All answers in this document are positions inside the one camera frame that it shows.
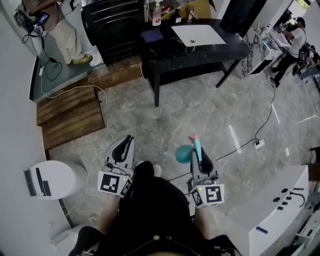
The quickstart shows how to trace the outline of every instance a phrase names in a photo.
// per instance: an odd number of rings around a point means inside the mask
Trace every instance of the teal ball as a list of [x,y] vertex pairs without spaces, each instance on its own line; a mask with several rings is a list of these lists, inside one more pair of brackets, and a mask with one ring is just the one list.
[[194,147],[192,145],[182,145],[175,151],[175,159],[181,164],[190,163],[190,152]]

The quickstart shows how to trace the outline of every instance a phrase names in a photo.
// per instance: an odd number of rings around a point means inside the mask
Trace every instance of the white stool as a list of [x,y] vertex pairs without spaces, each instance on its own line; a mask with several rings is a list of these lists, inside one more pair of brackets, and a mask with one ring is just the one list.
[[87,182],[86,170],[72,162],[45,161],[30,168],[36,196],[43,200],[66,198]]

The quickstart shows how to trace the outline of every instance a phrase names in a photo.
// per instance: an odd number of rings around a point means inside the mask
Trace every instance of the yellow shoe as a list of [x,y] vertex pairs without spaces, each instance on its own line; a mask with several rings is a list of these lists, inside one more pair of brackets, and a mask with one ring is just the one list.
[[85,54],[83,58],[80,59],[73,59],[72,63],[73,64],[82,64],[82,63],[87,63],[92,60],[92,55],[90,54]]

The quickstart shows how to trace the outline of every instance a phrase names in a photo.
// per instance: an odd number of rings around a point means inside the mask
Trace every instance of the wooden pallet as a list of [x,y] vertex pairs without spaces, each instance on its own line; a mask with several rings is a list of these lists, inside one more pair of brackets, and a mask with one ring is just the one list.
[[[88,86],[87,78],[54,93],[77,86]],[[45,150],[50,150],[105,127],[98,94],[90,87],[76,88],[54,99],[45,99],[37,106],[37,125],[42,127]]]

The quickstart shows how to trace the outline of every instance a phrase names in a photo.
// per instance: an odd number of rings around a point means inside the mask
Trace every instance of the white drawer unit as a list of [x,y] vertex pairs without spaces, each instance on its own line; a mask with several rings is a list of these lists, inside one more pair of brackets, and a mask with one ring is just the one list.
[[308,180],[307,165],[286,166],[229,214],[229,238],[243,256],[259,256],[288,228],[307,201]]

